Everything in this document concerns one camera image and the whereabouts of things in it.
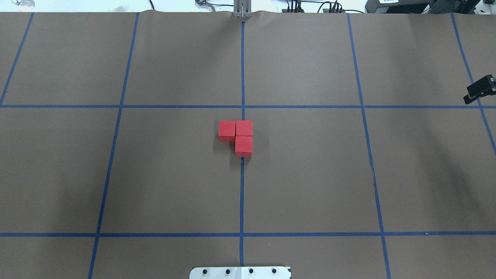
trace blue grid line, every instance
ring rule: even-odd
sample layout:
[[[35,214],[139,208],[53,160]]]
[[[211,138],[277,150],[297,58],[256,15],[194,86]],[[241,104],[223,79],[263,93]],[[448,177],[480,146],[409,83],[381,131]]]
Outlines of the blue grid line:
[[[98,224],[97,224],[97,229],[96,229],[95,243],[93,244],[93,253],[91,256],[91,263],[90,263],[90,269],[88,272],[88,279],[91,279],[93,277],[93,269],[95,267],[96,252],[98,250],[98,241],[100,239],[100,231],[102,229],[103,212],[105,209],[105,201],[107,199],[107,191],[109,189],[110,172],[112,170],[112,164],[114,161],[114,154],[115,154],[115,150],[116,150],[117,136],[119,134],[119,125],[121,123],[121,115],[122,115],[123,105],[124,105],[125,90],[126,90],[126,86],[127,86],[127,78],[129,77],[129,68],[131,67],[132,51],[134,48],[134,40],[136,38],[136,30],[138,28],[138,20],[139,20],[139,13],[137,12],[136,13],[136,19],[134,20],[134,29],[133,29],[133,33],[132,33],[131,47],[129,48],[129,57],[127,59],[127,66],[126,66],[126,70],[125,70],[123,90],[121,93],[121,104],[119,107],[119,113],[117,114],[116,128],[114,131],[114,139],[112,140],[112,149],[110,151],[109,166],[107,169],[107,177],[105,178],[105,186],[103,189],[102,203],[100,205],[100,214],[98,216]]]
[[[472,77],[472,72],[470,71],[470,67],[468,66],[467,58],[465,57],[465,52],[463,51],[462,42],[460,40],[460,34],[458,33],[458,27],[456,26],[455,14],[451,13],[451,21],[453,22],[453,28],[455,29],[456,40],[458,41],[458,47],[460,48],[460,53],[462,55],[463,63],[465,64],[465,68],[467,69],[468,77],[470,78],[470,83],[474,83],[474,78]],[[477,99],[477,104],[481,111],[482,120],[484,121],[484,125],[486,126],[486,130],[488,131],[489,141],[493,146],[493,152],[496,155],[496,144],[493,138],[493,134],[491,133],[491,129],[489,128],[488,120],[486,118],[486,114],[484,113],[484,109],[482,107],[482,103],[480,99]]]
[[[0,105],[0,108],[120,108],[121,105]],[[496,106],[437,105],[245,105],[245,109],[496,109]],[[123,105],[130,109],[242,109],[243,105]]]
[[[96,233],[65,232],[2,232],[0,237],[96,237]],[[386,231],[382,232],[245,232],[243,237],[360,237],[360,236],[442,236],[442,235],[496,235],[496,231]],[[200,233],[100,233],[99,237],[239,237],[237,232]]]
[[[31,16],[29,17],[28,25],[26,26],[26,30],[24,31],[24,35],[22,36],[21,43],[19,45],[19,49],[17,50],[17,54],[15,55],[14,62],[12,63],[12,67],[10,68],[10,72],[7,77],[7,82],[5,83],[5,86],[3,87],[3,92],[0,97],[0,105],[3,103],[3,99],[5,99],[5,95],[7,94],[8,90],[8,85],[10,84],[10,79],[12,78],[12,75],[14,74],[15,66],[17,65],[17,60],[19,59],[19,55],[21,54],[22,47],[24,46],[24,42],[26,41],[26,37],[28,36],[29,32],[29,27],[31,27],[31,23],[33,22],[33,17],[34,13],[31,13]]]
[[[369,128],[367,126],[367,117],[365,116],[364,99],[362,96],[362,85],[360,84],[360,74],[358,72],[357,54],[355,52],[355,42],[353,40],[353,29],[352,29],[352,25],[351,25],[350,14],[347,14],[347,18],[348,18],[348,29],[350,31],[350,42],[351,42],[351,51],[353,54],[353,64],[355,66],[355,75],[357,78],[358,96],[360,98],[360,106],[362,107],[362,120],[364,122],[365,139],[367,141],[367,150],[369,152],[369,163],[371,166],[372,177],[373,177],[373,187],[374,187],[374,192],[375,192],[375,206],[377,207],[377,218],[379,220],[379,229],[381,232],[382,252],[384,255],[384,264],[386,267],[387,278],[391,279],[391,271],[389,268],[389,258],[387,255],[386,237],[384,236],[384,225],[382,223],[382,213],[380,210],[379,191],[377,189],[377,179],[375,177],[375,169],[374,169],[374,165],[373,165],[372,148],[371,148],[371,143],[370,143],[370,138],[369,138]]]
[[[245,120],[245,22],[241,23],[241,119]],[[245,265],[245,158],[240,166],[240,266]]]

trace horizontal blue line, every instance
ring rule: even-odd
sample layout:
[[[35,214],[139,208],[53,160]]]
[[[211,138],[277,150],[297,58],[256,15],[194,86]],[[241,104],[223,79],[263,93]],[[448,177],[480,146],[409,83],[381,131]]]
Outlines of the horizontal blue line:
[[[0,237],[95,237],[95,233],[0,232]]]
[[[413,235],[496,235],[496,231],[401,231],[384,232],[385,236],[413,236]]]
[[[239,237],[237,232],[212,233],[100,233],[100,237]]]
[[[393,231],[384,236],[496,235],[496,231]],[[237,232],[212,233],[100,233],[100,237],[239,237]],[[380,232],[248,232],[244,237],[381,236]],[[95,237],[95,233],[3,232],[0,237]]]
[[[245,237],[380,236],[380,232],[252,232]]]
[[[120,105],[0,105],[0,108],[120,108]],[[123,108],[240,109],[241,105],[123,105]],[[360,105],[246,105],[247,109],[360,109]],[[366,109],[496,109],[496,106],[364,105]]]

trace gridded table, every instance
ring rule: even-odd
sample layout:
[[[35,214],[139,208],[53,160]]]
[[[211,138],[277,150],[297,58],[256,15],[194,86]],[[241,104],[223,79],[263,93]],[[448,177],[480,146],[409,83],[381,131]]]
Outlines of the gridded table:
[[[0,277],[496,277],[495,24],[0,14]]]

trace white bracket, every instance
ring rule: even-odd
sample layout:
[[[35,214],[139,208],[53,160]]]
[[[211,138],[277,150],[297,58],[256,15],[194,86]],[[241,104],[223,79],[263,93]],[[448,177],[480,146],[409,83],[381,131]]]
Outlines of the white bracket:
[[[234,0],[235,18],[250,18],[251,17],[251,0]]]
[[[291,279],[290,267],[194,268],[189,279]]]

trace red block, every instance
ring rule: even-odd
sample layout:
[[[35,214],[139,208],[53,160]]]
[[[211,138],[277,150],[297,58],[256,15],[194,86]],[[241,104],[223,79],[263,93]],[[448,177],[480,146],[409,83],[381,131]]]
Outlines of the red block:
[[[236,140],[236,121],[219,122],[219,140],[220,141]]]
[[[236,136],[253,137],[253,121],[252,120],[237,120],[236,121]]]
[[[236,136],[236,157],[251,157],[253,154],[253,137]]]

